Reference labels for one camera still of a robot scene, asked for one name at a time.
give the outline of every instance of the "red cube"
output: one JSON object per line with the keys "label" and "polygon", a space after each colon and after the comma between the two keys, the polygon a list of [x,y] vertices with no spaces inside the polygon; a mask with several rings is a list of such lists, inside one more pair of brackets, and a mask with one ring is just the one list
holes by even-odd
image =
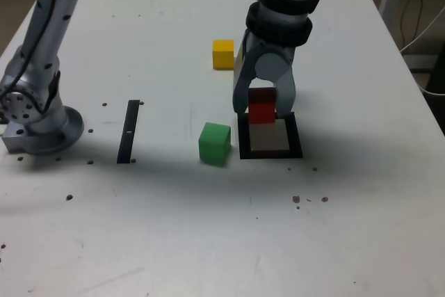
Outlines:
{"label": "red cube", "polygon": [[276,101],[274,87],[249,88],[249,123],[274,123]]}

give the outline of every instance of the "green cube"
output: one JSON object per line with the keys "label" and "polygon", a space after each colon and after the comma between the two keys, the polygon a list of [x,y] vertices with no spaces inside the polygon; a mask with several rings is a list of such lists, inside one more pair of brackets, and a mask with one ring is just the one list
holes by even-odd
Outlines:
{"label": "green cube", "polygon": [[230,127],[206,123],[198,141],[200,159],[211,165],[223,165],[230,151]]}

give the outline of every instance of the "white cable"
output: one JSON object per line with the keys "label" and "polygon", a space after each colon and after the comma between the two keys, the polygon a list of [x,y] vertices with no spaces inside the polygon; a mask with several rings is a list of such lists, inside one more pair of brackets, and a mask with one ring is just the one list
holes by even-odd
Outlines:
{"label": "white cable", "polygon": [[[441,11],[439,12],[438,15],[436,15],[436,17],[431,21],[431,23],[428,25],[428,27],[426,27],[420,34],[419,36],[417,36],[415,39],[413,39],[413,41],[411,41],[411,43],[408,43],[406,46],[404,46],[401,50],[400,53],[404,52],[407,48],[410,47],[410,45],[412,45],[414,42],[416,42],[424,33],[426,33],[426,31],[432,26],[432,24],[434,24],[436,22],[437,19],[439,19],[440,15],[444,12],[445,10],[445,6],[441,9]],[[429,95],[434,95],[435,97],[445,97],[445,94],[439,94],[439,93],[433,93],[433,92],[428,92],[427,90],[423,89],[419,84],[417,84],[417,86],[419,87],[419,89]]]}
{"label": "white cable", "polygon": [[440,15],[444,12],[444,10],[445,10],[445,6],[444,6],[444,8],[442,8],[442,10],[439,12],[439,14],[436,15],[436,17],[431,21],[431,23],[428,25],[428,27],[426,27],[425,30],[422,31],[422,32],[420,33],[419,36],[417,36],[415,39],[413,39],[413,41],[411,41],[411,43],[409,43],[409,44],[407,44],[406,46],[404,46],[404,47],[400,50],[400,52],[404,52],[408,47],[410,47],[410,45],[412,45],[412,44],[413,44],[414,42],[416,42],[419,38],[421,38],[422,35],[423,35],[424,33],[426,33],[426,31],[432,26],[432,24],[434,24],[434,23],[436,22],[436,20],[439,19]]}
{"label": "white cable", "polygon": [[433,93],[433,92],[428,92],[427,90],[424,90],[419,84],[417,84],[417,86],[420,88],[420,90],[426,94],[429,95],[434,95],[435,97],[445,97],[445,94],[439,94],[439,93]]}

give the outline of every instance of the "black bar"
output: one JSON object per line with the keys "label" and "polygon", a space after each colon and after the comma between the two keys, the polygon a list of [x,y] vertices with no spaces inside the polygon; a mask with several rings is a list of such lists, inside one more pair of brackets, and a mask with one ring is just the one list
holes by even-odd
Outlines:
{"label": "black bar", "polygon": [[238,115],[239,159],[250,158],[249,114]]}
{"label": "black bar", "polygon": [[140,100],[129,100],[127,114],[125,115],[124,129],[120,139],[117,163],[130,163],[131,150],[133,149],[134,132],[138,120]]}

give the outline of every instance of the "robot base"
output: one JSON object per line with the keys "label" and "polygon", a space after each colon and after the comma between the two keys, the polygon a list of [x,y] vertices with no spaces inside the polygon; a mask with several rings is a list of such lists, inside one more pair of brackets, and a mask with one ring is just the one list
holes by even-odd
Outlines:
{"label": "robot base", "polygon": [[65,107],[65,111],[65,124],[49,134],[30,134],[23,125],[9,122],[2,137],[9,153],[50,154],[74,144],[83,133],[82,116],[70,107]]}

